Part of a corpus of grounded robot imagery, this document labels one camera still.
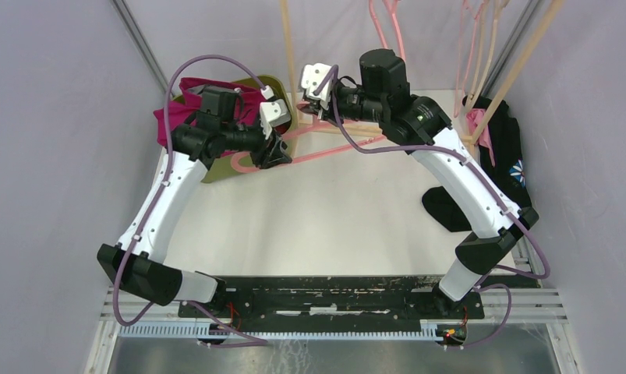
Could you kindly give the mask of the pink hanger of magenta skirt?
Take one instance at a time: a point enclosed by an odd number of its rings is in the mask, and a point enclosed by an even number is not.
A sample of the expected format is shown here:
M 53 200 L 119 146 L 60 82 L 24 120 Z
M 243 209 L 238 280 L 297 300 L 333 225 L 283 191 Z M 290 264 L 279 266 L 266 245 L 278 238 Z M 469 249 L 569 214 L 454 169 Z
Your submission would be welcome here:
M 344 129 L 359 146 L 386 139 L 377 125 L 365 122 L 348 121 L 344 124 Z M 352 148 L 337 126 L 316 119 L 304 122 L 296 130 L 288 130 L 284 138 L 286 144 L 292 146 L 288 150 L 292 157 L 291 165 L 335 155 Z

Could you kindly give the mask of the magenta pleated skirt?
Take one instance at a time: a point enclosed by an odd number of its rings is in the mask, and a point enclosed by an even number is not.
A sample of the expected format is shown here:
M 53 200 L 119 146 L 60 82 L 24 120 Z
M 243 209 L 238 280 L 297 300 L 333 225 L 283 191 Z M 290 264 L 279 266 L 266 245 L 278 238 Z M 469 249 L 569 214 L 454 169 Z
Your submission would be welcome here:
M 175 129 L 178 125 L 181 125 L 186 118 L 200 108 L 202 98 L 199 94 L 194 93 L 194 90 L 199 90 L 204 85 L 219 86 L 230 90 L 239 88 L 244 105 L 243 108 L 241 108 L 241 104 L 237 103 L 235 106 L 235 117 L 240 119 L 247 126 L 252 126 L 259 120 L 260 104 L 266 100 L 258 88 L 238 83 L 184 77 L 179 81 L 179 88 L 182 90 L 182 99 L 180 101 L 173 100 L 168 102 L 168 115 L 171 129 Z

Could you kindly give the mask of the pink wire hanger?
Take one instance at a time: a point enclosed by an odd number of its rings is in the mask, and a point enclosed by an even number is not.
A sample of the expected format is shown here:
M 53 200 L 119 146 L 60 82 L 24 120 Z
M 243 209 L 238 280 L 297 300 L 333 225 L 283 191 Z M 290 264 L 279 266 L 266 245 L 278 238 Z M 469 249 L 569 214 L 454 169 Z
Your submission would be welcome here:
M 466 84 L 472 68 L 476 37 L 485 4 L 485 1 L 467 0 L 460 3 L 453 118 L 457 118 L 462 110 L 462 98 L 466 94 Z

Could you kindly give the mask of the beige plastic hanger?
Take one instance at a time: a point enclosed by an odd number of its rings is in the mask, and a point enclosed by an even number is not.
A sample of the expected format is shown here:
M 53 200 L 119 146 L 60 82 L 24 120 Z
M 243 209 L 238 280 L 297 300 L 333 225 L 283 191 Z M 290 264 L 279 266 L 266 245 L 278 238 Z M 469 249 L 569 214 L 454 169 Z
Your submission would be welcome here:
M 503 1 L 484 1 L 483 8 L 479 14 L 479 54 L 476 66 L 474 68 L 474 76 L 470 91 L 467 93 L 467 101 L 465 102 L 465 111 L 471 111 L 483 89 L 486 87 L 487 77 L 493 64 L 495 49 L 497 45 L 497 34 L 500 24 L 500 18 L 504 9 L 508 6 L 509 0 Z M 491 6 L 491 28 L 489 36 L 488 48 L 485 47 L 486 37 L 483 35 L 486 24 L 486 7 Z

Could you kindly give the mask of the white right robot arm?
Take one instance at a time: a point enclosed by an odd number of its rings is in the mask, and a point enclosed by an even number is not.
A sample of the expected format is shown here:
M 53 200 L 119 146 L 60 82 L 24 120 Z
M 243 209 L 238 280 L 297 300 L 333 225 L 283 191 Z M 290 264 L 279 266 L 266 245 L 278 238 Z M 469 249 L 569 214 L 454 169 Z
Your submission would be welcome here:
M 376 123 L 393 144 L 367 149 L 367 154 L 406 152 L 458 204 L 471 233 L 456 247 L 456 259 L 432 297 L 434 312 L 451 318 L 463 309 L 463 298 L 529 235 L 539 215 L 519 206 L 488 178 L 434 99 L 411 92 L 405 61 L 392 50 L 361 55 L 359 73 L 359 84 L 350 87 L 341 83 L 336 65 L 305 65 L 299 83 L 305 101 L 301 110 L 338 128 L 344 120 Z

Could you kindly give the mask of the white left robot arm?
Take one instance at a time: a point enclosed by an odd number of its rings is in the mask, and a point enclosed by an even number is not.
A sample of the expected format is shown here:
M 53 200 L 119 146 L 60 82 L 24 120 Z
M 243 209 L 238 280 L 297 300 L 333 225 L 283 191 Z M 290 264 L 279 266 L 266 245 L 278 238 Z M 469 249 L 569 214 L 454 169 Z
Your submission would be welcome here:
M 213 85 L 198 89 L 200 107 L 169 132 L 161 170 L 139 213 L 115 245 L 100 247 L 97 261 L 115 292 L 156 305 L 193 300 L 215 317 L 228 304 L 224 281 L 164 264 L 175 226 L 196 186 L 224 153 L 247 152 L 259 169 L 291 163 L 276 128 L 292 116 L 269 86 L 260 91 L 265 100 L 257 108 L 246 108 L 237 90 Z

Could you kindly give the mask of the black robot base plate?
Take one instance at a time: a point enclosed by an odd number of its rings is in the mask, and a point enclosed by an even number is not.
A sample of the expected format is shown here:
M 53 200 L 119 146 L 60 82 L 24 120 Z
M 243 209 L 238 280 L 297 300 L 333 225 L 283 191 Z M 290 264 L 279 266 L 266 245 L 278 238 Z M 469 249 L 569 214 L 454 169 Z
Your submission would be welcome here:
M 485 318 L 471 292 L 443 302 L 438 276 L 230 277 L 207 307 L 244 333 L 404 333 L 422 320 Z

